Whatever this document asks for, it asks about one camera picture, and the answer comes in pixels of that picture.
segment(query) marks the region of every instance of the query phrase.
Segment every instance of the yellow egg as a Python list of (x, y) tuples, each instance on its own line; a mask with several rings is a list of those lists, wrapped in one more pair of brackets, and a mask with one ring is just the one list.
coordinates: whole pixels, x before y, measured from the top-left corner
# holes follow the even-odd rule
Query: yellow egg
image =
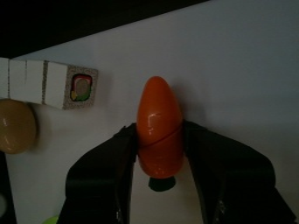
[(0, 100), (0, 151), (22, 153), (31, 148), (36, 138), (34, 112), (22, 101)]

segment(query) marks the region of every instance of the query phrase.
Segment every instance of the wooden block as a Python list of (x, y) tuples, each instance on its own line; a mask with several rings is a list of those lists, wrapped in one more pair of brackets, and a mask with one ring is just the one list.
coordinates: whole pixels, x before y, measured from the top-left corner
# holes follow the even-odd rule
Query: wooden block
[(8, 98), (8, 68), (10, 59), (0, 58), (0, 98)]
[(47, 66), (47, 61), (27, 60), (24, 98), (38, 104), (44, 103)]
[(26, 61), (10, 59), (10, 98), (26, 102)]
[(59, 109), (94, 105), (99, 71), (48, 62), (44, 103)]

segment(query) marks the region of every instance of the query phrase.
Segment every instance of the white wall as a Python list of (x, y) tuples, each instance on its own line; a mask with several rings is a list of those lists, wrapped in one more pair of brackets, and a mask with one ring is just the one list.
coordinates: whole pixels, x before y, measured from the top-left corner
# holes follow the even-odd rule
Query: white wall
[[(19, 224), (62, 210), (67, 171), (136, 120), (143, 86), (162, 75), (184, 117), (261, 151), (277, 188), (299, 216), (299, 1), (211, 0), (24, 55), (100, 71), (92, 108), (35, 105), (32, 150), (7, 156)], [(202, 223), (188, 165), (156, 194), (135, 166), (132, 224)]]

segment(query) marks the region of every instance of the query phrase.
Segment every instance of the yellow oval object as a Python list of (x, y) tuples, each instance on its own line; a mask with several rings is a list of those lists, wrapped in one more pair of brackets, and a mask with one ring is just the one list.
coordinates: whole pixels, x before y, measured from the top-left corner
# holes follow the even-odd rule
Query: yellow oval object
[(34, 112), (22, 101), (0, 100), (0, 151), (24, 152), (34, 145), (36, 121)]

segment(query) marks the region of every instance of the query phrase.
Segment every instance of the dark background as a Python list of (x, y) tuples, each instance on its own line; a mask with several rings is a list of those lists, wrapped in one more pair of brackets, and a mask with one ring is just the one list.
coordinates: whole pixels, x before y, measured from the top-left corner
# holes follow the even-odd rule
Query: dark background
[(4, 216), (0, 217), (0, 223), (16, 224), (15, 203), (14, 203), (14, 195), (11, 190), (11, 183), (10, 183), (8, 170), (7, 170), (7, 164), (6, 164), (6, 154), (2, 151), (0, 151), (0, 194), (3, 195), (6, 199), (6, 203), (7, 203)]
[(0, 57), (14, 58), (209, 0), (0, 0)]

